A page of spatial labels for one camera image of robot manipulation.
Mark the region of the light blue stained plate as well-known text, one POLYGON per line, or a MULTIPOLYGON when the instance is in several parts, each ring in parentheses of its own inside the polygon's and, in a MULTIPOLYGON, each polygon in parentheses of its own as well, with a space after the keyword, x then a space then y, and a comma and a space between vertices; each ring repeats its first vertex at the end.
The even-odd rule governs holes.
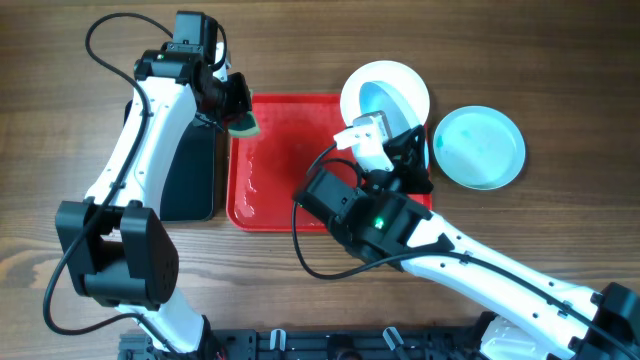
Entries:
POLYGON ((365 172, 391 172, 399 165, 399 155, 391 154, 392 141, 402 135, 423 130, 421 120, 407 98, 395 87, 383 81, 368 81, 358 91, 360 114, 351 122, 357 129, 358 142, 352 147, 357 163, 365 172))

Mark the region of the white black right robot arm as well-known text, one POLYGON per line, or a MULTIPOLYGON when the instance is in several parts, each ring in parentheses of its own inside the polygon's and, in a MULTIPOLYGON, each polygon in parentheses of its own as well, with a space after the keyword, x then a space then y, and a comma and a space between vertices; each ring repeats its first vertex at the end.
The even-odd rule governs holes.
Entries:
POLYGON ((359 272, 393 265, 489 309, 479 351, 488 359, 636 359, 639 297, 611 283, 597 292, 529 268, 465 235, 387 185, 337 186, 328 229, 359 272))

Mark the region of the black plastic tray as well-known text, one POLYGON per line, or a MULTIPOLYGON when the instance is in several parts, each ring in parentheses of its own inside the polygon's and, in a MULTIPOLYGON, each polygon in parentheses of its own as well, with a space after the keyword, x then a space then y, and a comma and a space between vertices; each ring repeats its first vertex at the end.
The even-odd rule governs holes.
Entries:
POLYGON ((151 105, 143 140, 123 182, 129 187, 112 203, 154 203, 164 222, 205 221, 215 213, 216 130, 189 119, 189 105, 177 110, 159 100, 151 105))

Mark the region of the red plastic tray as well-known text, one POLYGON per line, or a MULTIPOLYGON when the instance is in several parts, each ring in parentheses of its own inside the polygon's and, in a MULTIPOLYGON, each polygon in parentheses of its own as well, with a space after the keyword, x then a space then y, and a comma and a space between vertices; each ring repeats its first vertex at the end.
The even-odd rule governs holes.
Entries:
POLYGON ((233 138, 226 211, 247 232, 291 231, 292 195, 333 136, 345 128, 337 94, 258 94, 260 133, 233 138))

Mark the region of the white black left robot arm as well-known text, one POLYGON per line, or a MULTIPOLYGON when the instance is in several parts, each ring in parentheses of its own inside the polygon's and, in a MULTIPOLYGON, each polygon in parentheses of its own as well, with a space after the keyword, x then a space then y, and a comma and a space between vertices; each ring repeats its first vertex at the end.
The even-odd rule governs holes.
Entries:
POLYGON ((161 221, 165 184, 184 132, 205 124, 249 120, 251 93, 244 76, 230 73, 226 49, 201 45, 148 50, 129 82, 134 89, 116 146, 80 202, 60 204, 55 226, 63 249, 47 286, 43 317, 54 288, 69 271, 75 291, 130 318, 152 346, 172 359, 222 359, 224 347, 209 320, 177 287, 178 252, 161 221))

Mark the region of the white stained plate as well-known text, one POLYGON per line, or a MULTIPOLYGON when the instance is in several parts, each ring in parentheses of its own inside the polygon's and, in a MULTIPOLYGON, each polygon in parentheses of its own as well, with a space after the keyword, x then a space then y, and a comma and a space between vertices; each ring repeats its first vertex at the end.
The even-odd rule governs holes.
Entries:
POLYGON ((340 111, 347 126, 360 114, 358 91, 368 81, 383 81, 395 87, 407 98, 420 119, 427 121, 431 101, 423 79, 403 63, 380 60, 361 66, 344 84, 340 95, 340 111))

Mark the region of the green yellow sponge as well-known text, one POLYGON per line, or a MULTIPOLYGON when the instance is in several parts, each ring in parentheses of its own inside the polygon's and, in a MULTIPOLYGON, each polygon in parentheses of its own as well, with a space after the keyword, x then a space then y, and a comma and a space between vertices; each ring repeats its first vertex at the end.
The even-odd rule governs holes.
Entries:
POLYGON ((234 138, 249 138, 259 135, 260 127, 255 115, 249 111, 232 120, 227 131, 234 138))

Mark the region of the light green stained plate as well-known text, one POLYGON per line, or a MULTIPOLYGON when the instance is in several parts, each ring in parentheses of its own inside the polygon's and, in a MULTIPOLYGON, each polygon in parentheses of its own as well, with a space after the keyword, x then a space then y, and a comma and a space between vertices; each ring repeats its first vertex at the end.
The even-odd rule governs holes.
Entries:
POLYGON ((434 130, 432 148, 445 175, 481 191, 508 185, 526 161, 520 129, 504 113, 487 106, 465 106, 446 115, 434 130))

